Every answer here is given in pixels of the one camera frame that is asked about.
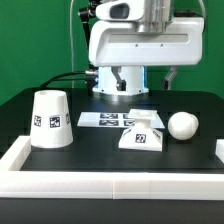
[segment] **white ball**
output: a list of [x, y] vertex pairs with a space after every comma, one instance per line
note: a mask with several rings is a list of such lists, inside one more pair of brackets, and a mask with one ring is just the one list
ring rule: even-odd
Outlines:
[[193, 114], [179, 112], [170, 118], [168, 130], [174, 138], [187, 140], [193, 137], [198, 129], [198, 125], [198, 119]]

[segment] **upside-down cup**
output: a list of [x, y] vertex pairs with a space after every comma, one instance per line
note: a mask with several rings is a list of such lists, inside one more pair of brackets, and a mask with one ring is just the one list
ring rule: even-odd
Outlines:
[[38, 91], [34, 96], [31, 145], [60, 148], [73, 142], [66, 93], [58, 90]]

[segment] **black cable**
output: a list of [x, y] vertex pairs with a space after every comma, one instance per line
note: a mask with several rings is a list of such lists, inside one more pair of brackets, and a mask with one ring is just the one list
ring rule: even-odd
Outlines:
[[64, 73], [64, 74], [54, 76], [53, 78], [51, 78], [48, 81], [41, 84], [40, 88], [46, 88], [51, 82], [54, 82], [55, 80], [57, 80], [59, 78], [63, 78], [63, 77], [66, 77], [66, 76], [74, 76], [74, 75], [85, 75], [85, 72], [84, 71], [68, 72], [68, 73]]
[[61, 82], [61, 81], [86, 81], [86, 82], [96, 82], [95, 79], [87, 79], [87, 78], [73, 78], [73, 79], [54, 79], [51, 82], [49, 82], [47, 85], [49, 85], [52, 82]]

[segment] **white cup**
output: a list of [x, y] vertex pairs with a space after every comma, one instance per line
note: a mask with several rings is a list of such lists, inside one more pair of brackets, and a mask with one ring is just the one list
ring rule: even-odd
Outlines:
[[30, 137], [31, 145], [39, 148], [60, 148], [73, 142], [65, 92], [35, 93]]
[[196, 133], [199, 126], [197, 117], [186, 112], [174, 114], [168, 122], [170, 134], [178, 140], [188, 140]]

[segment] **small white object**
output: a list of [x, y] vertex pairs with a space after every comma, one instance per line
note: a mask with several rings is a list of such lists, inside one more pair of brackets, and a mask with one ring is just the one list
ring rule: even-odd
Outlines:
[[170, 134], [178, 140], [188, 140], [198, 129], [198, 119], [193, 114], [178, 112], [168, 122]]
[[163, 134], [151, 128], [157, 111], [131, 110], [128, 117], [135, 119], [135, 126], [126, 129], [119, 141], [119, 148], [162, 151]]
[[224, 163], [224, 140], [223, 139], [217, 140], [215, 154]]
[[30, 135], [31, 145], [40, 148], [59, 148], [72, 143], [65, 92], [45, 90], [35, 93]]

